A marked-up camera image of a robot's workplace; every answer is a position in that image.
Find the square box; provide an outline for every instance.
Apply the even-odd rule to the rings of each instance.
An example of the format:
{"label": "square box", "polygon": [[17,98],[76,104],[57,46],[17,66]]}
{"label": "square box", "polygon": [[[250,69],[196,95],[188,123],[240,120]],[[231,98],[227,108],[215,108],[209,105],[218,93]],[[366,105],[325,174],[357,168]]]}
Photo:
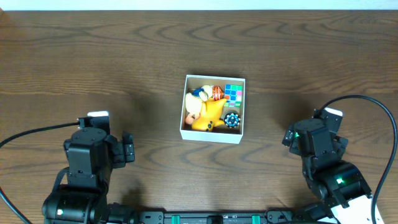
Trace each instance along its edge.
{"label": "square box", "polygon": [[[203,75],[187,75],[185,78],[185,88],[182,101],[181,121],[180,121],[180,133],[184,140],[194,141],[209,141],[209,142],[223,142],[238,144],[243,137],[244,127],[244,96],[245,96],[245,84],[244,78],[227,78],[227,77],[208,77]],[[185,118],[187,112],[185,110],[185,94],[191,93],[194,89],[200,88],[203,85],[215,85],[220,86],[225,92],[227,88],[231,88],[231,85],[242,86],[242,102],[240,107],[236,107],[235,101],[227,102],[223,107],[221,119],[224,118],[225,114],[234,111],[241,118],[240,125],[237,128],[228,128],[225,125],[215,127],[213,132],[202,132],[192,131],[191,126],[185,124]]]}

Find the yellow star toy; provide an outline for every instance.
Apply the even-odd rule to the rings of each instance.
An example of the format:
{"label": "yellow star toy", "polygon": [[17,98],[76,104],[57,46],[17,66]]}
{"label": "yellow star toy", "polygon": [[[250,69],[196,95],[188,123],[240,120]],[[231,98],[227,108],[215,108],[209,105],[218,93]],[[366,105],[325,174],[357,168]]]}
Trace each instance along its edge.
{"label": "yellow star toy", "polygon": [[226,98],[212,100],[211,98],[201,104],[200,117],[192,123],[192,129],[195,131],[212,131],[214,127],[224,124],[220,120]]}

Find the wood grain surface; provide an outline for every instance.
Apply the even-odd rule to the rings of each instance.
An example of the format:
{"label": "wood grain surface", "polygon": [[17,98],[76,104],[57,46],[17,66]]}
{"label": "wood grain surface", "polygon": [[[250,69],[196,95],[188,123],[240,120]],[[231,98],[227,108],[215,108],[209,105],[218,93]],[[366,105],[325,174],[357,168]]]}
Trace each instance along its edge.
{"label": "wood grain surface", "polygon": [[[301,160],[281,145],[290,122],[346,94],[398,116],[396,11],[5,12],[0,17],[0,137],[108,110],[111,132],[134,135],[136,162],[114,170],[108,202],[143,209],[265,210],[317,201]],[[246,79],[238,145],[183,141],[186,74]],[[349,139],[343,159],[373,190],[392,148],[376,105],[337,102]],[[0,186],[34,223],[75,128],[32,134],[0,149]],[[398,163],[379,197],[398,223]],[[0,203],[0,223],[21,221]]]}

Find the green light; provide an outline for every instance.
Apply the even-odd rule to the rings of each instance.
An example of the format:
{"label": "green light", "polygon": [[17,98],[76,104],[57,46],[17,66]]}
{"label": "green light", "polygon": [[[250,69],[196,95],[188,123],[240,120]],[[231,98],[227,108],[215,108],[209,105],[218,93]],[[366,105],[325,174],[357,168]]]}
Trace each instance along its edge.
{"label": "green light", "polygon": [[341,179],[341,178],[336,179],[336,181],[337,181],[337,184],[343,184],[344,183],[343,179]]}

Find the rubik's cube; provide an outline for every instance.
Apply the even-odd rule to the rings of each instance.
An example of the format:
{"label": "rubik's cube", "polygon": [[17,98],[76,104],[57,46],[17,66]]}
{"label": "rubik's cube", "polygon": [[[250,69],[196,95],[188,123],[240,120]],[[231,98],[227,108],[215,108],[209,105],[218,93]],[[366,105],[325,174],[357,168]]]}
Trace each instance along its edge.
{"label": "rubik's cube", "polygon": [[225,85],[225,98],[227,99],[224,106],[239,108],[242,103],[242,86]]}

